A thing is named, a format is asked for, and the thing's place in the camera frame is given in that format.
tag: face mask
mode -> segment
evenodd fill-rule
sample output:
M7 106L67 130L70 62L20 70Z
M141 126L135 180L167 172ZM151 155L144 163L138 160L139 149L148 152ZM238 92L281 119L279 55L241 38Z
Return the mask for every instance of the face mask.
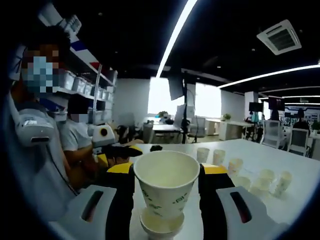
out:
M34 56L27 69L21 69L21 77L28 92L35 97L43 98L59 89L60 70L53 68L52 62L47 62L45 56Z
M7 102L14 121L15 133L25 147L45 145L54 135L54 127L46 114L36 108L25 108L18 111L11 94L7 95Z
M88 114L71 114L71 119L76 123L88 123Z

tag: white wall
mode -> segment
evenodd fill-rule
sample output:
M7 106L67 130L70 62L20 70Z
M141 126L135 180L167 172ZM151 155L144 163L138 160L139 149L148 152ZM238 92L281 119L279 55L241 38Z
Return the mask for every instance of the white wall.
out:
M245 118L245 96L221 91L221 115L230 114L231 120L243 121Z
M113 98L113 120L124 113L134 113L136 124L148 114L150 79L118 79Z

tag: white paper cup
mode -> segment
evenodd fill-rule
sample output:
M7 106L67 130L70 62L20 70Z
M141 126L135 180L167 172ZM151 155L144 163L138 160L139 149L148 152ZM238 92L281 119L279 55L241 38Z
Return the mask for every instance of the white paper cup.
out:
M198 147L196 150L196 160L199 163L206 163L208 159L210 149L206 147Z
M214 150L213 151L213 165L220 166L224 162L225 156L226 156L226 151L219 150L219 149Z
M251 185L251 181L249 178L245 176L235 176L231 180L236 187L242 186L249 191Z
M264 197L269 194L270 182L264 178L258 178L251 185L249 192L257 197Z
M228 175L230 178L233 178L238 175L239 171L241 170L244 161L240 158L232 158L229 161L228 165Z
M140 222L143 230L149 235L150 239L173 239L177 235L184 223L185 215L183 212L178 217L164 220L153 214L150 214L148 209L142 210Z
M292 175L290 172L288 171L283 171L280 175L280 179L277 182L275 189L274 189L274 196L275 197L281 197L281 195L283 194L283 192L285 190L287 190L287 188L289 187L290 183L292 181Z
M178 217L200 173L200 164L177 151L153 151L133 165L147 209L162 219Z
M260 171L259 178L266 179L272 183L275 179L275 173L270 169L263 169Z

